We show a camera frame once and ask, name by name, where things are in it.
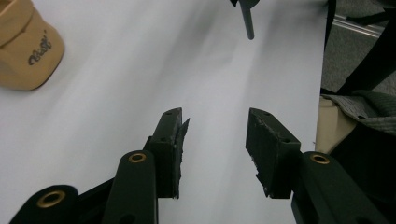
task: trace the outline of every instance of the baseball cap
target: baseball cap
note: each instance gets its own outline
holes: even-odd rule
[[[31,0],[0,0],[0,86],[34,90],[63,55],[64,42]]]

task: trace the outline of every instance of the metal ring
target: metal ring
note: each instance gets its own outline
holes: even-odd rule
[[[309,158],[311,158],[312,161],[323,165],[327,165],[330,163],[329,159],[319,154],[312,154]]]
[[[142,161],[145,161],[146,160],[146,154],[144,154],[144,153],[135,153],[135,154],[133,154],[133,155],[131,155],[130,157],[129,157],[129,161],[130,162],[133,162],[133,163],[135,163],[135,162],[142,162]]]
[[[48,198],[53,195],[57,196],[57,197],[55,197],[53,200],[48,201]],[[62,190],[58,189],[58,190],[52,191],[50,193],[47,193],[43,197],[41,197],[37,201],[37,206],[40,208],[52,207],[53,205],[60,203],[64,199],[65,196],[66,196],[66,193],[64,193],[64,191],[62,191]]]

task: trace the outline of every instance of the gray floor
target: gray floor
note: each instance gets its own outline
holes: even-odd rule
[[[370,0],[338,0],[336,14],[360,17],[381,12],[383,9]],[[334,25],[330,33],[323,61],[322,88],[337,91],[349,74],[376,41],[375,37],[363,35]],[[378,85],[374,91],[396,95],[396,73]]]

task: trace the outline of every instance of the white table surface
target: white table surface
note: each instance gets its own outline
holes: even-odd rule
[[[264,196],[245,150],[248,109],[273,113],[314,148],[327,8],[261,0],[249,41],[227,0],[34,0],[66,45],[36,91],[0,89],[0,223],[38,190],[82,193],[143,147],[161,114],[191,118],[176,223],[294,223],[290,200]]]

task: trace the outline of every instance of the black metal part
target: black metal part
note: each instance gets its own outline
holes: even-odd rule
[[[115,178],[79,196],[75,188],[66,185],[42,189],[23,205],[11,223],[157,223],[159,194],[163,198],[179,196],[183,141],[190,121],[182,124],[181,112],[176,108],[163,113],[144,150],[121,158]],[[37,207],[48,193],[44,204],[61,200],[45,209]]]
[[[114,177],[102,223],[156,224],[156,192],[154,156],[146,150],[125,154]]]
[[[250,108],[246,148],[256,164],[265,195],[288,199],[301,157],[300,142],[273,115]]]
[[[231,3],[236,7],[236,3],[239,1],[239,5],[242,9],[242,16],[244,18],[245,27],[247,29],[247,38],[254,38],[253,20],[251,19],[250,10],[256,6],[260,0],[231,0]]]
[[[376,208],[396,223],[396,136],[358,123],[332,151]]]
[[[332,157],[305,152],[300,163],[300,178],[318,214],[318,223],[388,223]],[[311,216],[315,212],[304,211],[300,217]]]
[[[58,185],[40,190],[23,205],[11,224],[78,223],[78,193],[71,186]]]
[[[327,46],[327,41],[329,40],[330,31],[332,29],[332,23],[335,17],[335,9],[337,7],[337,0],[327,1],[328,11],[327,11],[327,21],[326,21],[326,35],[324,37],[324,48]]]
[[[183,153],[183,140],[189,119],[182,124],[181,108],[163,113],[154,134],[148,139],[144,150],[150,151],[155,158],[157,172],[157,196],[159,198],[178,198],[178,185],[181,178],[180,164]]]
[[[100,223],[114,178],[78,196],[79,224]]]
[[[247,151],[258,178],[271,198],[286,199],[294,191],[291,207],[298,224],[388,223],[335,159],[301,154],[299,148],[271,114],[250,108]]]

